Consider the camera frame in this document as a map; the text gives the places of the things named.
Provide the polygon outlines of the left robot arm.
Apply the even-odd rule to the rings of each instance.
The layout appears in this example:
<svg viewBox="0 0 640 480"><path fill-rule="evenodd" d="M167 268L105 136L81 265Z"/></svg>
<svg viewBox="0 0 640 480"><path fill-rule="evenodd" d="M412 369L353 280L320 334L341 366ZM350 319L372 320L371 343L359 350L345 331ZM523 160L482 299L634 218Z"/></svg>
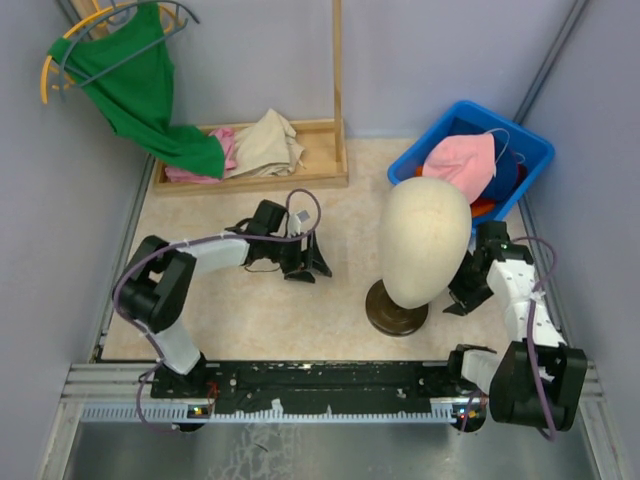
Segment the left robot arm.
<svg viewBox="0 0 640 480"><path fill-rule="evenodd" d="M315 232L301 231L307 217L263 200L251 217L218 235L174 244L151 235L141 242L114 286L114 309L145 335L184 395L197 396L208 384L207 371L198 366L204 356L181 320L193 277L264 259L286 280L313 284L316 273L331 277Z"/></svg>

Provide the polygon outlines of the yellow hanger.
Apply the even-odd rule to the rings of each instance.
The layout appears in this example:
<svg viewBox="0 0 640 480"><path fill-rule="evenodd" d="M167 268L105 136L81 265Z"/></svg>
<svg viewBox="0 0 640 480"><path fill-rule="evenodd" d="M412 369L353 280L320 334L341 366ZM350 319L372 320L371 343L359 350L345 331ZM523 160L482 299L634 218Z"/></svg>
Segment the yellow hanger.
<svg viewBox="0 0 640 480"><path fill-rule="evenodd" d="M142 5L146 4L155 4L157 6L159 16L162 16L163 14L168 16L169 23L167 25L161 24L163 27L163 35L161 37L156 38L153 42L133 51L127 57L123 57L119 62L110 65L108 68L101 70L93 76L88 76L83 71L76 71L76 74L83 79L81 83L76 83L73 78L66 73L66 65L68 63L69 56L82 39L89 35L93 29L99 27L101 24L123 26L129 21L129 16L115 22L112 22L111 18L124 12L129 13L131 10L138 10ZM82 88L106 74L111 73L134 58L146 53L152 47L166 42L177 33L183 31L190 21L193 21L196 24L200 23L197 16L187 6L178 1L130 1L124 3L112 1L109 7L98 9L95 13L82 19L63 35L63 39L69 40L70 44L65 50L60 62L53 65L53 57L51 55L46 56L41 69L39 84L41 102L44 105L48 104L50 90L57 90L60 97L65 99L66 90L71 88Z"/></svg>

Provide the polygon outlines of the green shirt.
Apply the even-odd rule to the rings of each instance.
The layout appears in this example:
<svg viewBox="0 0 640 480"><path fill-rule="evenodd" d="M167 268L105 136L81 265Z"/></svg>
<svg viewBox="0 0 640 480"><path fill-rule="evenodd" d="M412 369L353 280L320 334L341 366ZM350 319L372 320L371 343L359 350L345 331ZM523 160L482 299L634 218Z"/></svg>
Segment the green shirt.
<svg viewBox="0 0 640 480"><path fill-rule="evenodd" d="M174 64L165 44L82 88L114 133L166 165L220 178L224 153L216 138L193 125L171 123Z"/></svg>

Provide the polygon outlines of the aluminium rail frame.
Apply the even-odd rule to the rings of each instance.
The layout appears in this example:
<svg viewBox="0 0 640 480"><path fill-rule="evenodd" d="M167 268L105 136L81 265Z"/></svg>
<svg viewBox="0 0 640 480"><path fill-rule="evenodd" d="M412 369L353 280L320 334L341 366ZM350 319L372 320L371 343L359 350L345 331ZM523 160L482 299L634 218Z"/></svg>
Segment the aluminium rail frame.
<svg viewBox="0 0 640 480"><path fill-rule="evenodd" d="M468 419L472 383L443 362L208 362L187 377L149 363L71 367L65 402L82 407L87 422L176 425L208 423L437 423Z"/></svg>

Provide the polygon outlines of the wooden clothes rack with tray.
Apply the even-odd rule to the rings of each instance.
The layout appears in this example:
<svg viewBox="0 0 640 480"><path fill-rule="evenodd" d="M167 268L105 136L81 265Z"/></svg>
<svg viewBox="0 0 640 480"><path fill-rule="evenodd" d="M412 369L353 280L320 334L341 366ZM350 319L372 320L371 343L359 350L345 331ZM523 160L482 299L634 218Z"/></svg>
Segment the wooden clothes rack with tray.
<svg viewBox="0 0 640 480"><path fill-rule="evenodd" d="M124 13L116 13L116 7L122 8L134 1L63 1L72 8L80 20L68 34L98 28L97 37L109 33L108 20L115 16L113 24L127 22ZM165 34L177 33L179 28L188 25L187 7L159 7ZM348 185L348 159L346 153L345 126L342 116L342 1L332 1L332 57L333 57L333 118L290 120L297 132L298 142L304 147L301 160L294 173L287 176L240 177L224 180L215 185L193 183L172 183L165 173L165 165L155 161L151 181L158 195L185 196L222 193L248 193L277 191L288 188L339 188Z"/></svg>

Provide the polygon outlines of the orange hat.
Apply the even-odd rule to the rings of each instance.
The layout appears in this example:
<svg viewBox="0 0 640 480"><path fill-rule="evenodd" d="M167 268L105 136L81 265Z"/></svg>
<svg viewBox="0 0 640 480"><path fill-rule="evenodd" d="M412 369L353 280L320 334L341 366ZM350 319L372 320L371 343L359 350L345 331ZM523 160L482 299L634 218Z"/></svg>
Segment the orange hat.
<svg viewBox="0 0 640 480"><path fill-rule="evenodd" d="M473 218L491 212L496 201L484 197L483 191L493 179L494 171L475 161L462 164L431 164L425 162L415 169L415 176L438 178L458 188L469 200Z"/></svg>

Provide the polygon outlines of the blue plastic bin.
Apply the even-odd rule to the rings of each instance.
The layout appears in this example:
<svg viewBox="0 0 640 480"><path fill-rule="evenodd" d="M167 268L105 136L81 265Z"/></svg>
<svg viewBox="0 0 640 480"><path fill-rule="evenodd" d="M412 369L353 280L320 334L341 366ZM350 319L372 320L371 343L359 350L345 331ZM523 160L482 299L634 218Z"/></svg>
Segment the blue plastic bin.
<svg viewBox="0 0 640 480"><path fill-rule="evenodd" d="M528 175L520 187L514 189L504 201L496 202L491 212L474 218L472 225L477 226L490 220L502 221L553 160L555 150L544 138L472 101L458 101L446 110L408 150L389 166L387 178L396 185L414 177L415 169L423 165L432 149L448 136L487 132L494 136L497 161L506 148L510 147L518 157L518 163L523 163L528 169Z"/></svg>

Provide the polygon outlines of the blue hat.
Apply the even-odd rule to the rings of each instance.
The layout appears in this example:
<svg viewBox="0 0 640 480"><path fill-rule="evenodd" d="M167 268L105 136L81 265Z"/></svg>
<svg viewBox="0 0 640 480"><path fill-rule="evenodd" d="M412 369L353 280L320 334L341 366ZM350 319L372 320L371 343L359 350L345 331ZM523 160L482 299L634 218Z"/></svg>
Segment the blue hat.
<svg viewBox="0 0 640 480"><path fill-rule="evenodd" d="M482 192L481 197L496 202L504 201L516 188L518 176L518 157L510 147L507 147L496 162L496 174Z"/></svg>

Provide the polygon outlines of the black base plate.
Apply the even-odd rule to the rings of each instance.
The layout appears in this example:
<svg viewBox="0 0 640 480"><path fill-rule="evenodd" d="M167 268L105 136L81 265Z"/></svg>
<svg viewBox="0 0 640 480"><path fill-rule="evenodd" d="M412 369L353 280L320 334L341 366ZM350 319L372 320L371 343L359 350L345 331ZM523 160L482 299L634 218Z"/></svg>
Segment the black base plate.
<svg viewBox="0 0 640 480"><path fill-rule="evenodd" d="M475 389L444 361L209 361L187 376L162 367L151 381L154 399L203 398L219 414L257 413L275 400L286 414L429 413L438 399Z"/></svg>

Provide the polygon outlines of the pink hat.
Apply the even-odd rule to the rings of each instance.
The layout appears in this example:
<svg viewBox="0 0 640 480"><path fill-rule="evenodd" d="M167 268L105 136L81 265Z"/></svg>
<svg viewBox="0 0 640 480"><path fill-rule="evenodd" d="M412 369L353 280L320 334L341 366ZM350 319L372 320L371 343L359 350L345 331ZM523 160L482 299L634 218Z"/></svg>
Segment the pink hat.
<svg viewBox="0 0 640 480"><path fill-rule="evenodd" d="M491 133L448 136L428 154L421 175L459 189L472 204L496 173L495 141Z"/></svg>

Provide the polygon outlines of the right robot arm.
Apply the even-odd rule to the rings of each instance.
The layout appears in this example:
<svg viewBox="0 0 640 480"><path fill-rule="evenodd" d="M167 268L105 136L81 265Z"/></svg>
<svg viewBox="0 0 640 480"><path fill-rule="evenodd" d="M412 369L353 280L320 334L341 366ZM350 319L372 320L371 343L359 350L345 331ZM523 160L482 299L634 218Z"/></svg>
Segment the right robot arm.
<svg viewBox="0 0 640 480"><path fill-rule="evenodd" d="M588 361L555 328L527 241L511 239L502 221L477 226L475 249L449 285L453 303L445 311L466 316L496 299L510 344L504 354L457 345L446 380L458 395L476 389L486 396L496 422L532 427L553 440L574 423Z"/></svg>

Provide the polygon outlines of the beige cloth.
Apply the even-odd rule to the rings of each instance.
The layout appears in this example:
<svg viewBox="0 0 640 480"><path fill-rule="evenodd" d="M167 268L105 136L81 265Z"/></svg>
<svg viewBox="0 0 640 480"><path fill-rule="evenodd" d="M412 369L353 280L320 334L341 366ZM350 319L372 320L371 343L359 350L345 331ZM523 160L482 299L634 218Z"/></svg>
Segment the beige cloth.
<svg viewBox="0 0 640 480"><path fill-rule="evenodd" d="M255 124L234 133L236 166L226 178L289 176L301 164L305 148L289 121L269 109Z"/></svg>

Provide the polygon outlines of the red hat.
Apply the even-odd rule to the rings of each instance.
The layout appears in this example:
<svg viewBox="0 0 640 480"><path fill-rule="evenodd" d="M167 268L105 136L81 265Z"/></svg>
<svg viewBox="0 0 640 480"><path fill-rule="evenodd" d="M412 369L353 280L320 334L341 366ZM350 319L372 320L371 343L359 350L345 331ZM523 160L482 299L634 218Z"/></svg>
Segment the red hat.
<svg viewBox="0 0 640 480"><path fill-rule="evenodd" d="M523 163L517 164L517 178L514 188L517 189L525 181L528 175L528 169Z"/></svg>

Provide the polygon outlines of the grey hanger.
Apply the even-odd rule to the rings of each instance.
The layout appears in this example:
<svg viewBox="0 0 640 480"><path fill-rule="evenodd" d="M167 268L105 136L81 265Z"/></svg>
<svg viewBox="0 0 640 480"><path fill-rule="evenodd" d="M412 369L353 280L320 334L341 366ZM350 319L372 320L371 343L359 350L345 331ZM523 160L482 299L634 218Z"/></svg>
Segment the grey hanger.
<svg viewBox="0 0 640 480"><path fill-rule="evenodd" d="M196 12L190 8L190 6L186 6L197 16L201 23L201 19ZM99 73L110 65L119 62L123 57L127 57L133 51L161 37L163 35L163 27L161 24L167 25L169 23L167 15L163 14L159 16L155 4L142 5L138 10L131 10L129 13L124 12L112 17L111 21L120 21L126 16L129 16L129 21L125 25L111 26L101 24L99 27L93 29L89 35L85 36L73 50L66 65L66 73L70 75L76 83L83 81L83 79L76 74L76 71L83 71L88 76ZM187 27L193 24L199 25L190 21ZM57 62L62 60L65 50L69 47L70 41L63 39L63 35L54 41L46 54L46 56L51 55L53 57L53 65L56 65ZM156 45L155 47L161 46L166 42Z"/></svg>

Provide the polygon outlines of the pink cloth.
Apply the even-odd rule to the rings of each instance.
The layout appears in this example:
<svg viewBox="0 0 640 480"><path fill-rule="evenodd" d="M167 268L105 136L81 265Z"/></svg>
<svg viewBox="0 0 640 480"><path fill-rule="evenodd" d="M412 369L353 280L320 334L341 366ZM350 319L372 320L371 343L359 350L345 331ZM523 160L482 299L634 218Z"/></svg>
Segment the pink cloth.
<svg viewBox="0 0 640 480"><path fill-rule="evenodd" d="M216 138L224 153L224 174L222 178L198 175L183 169L172 166L166 166L164 173L171 183L190 183L212 185L220 183L224 178L228 177L236 168L237 162L234 157L235 149L235 133L231 128L217 128L212 130L209 137Z"/></svg>

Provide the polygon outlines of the cream mannequin head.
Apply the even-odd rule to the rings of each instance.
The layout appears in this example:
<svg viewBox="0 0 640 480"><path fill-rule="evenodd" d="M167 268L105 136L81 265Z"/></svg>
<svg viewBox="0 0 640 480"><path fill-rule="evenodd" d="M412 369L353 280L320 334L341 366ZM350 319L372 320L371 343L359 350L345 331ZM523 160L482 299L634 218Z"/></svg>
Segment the cream mannequin head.
<svg viewBox="0 0 640 480"><path fill-rule="evenodd" d="M414 177L392 188L378 229L381 279L365 299L374 328L403 337L424 325L468 252L471 227L468 199L444 180Z"/></svg>

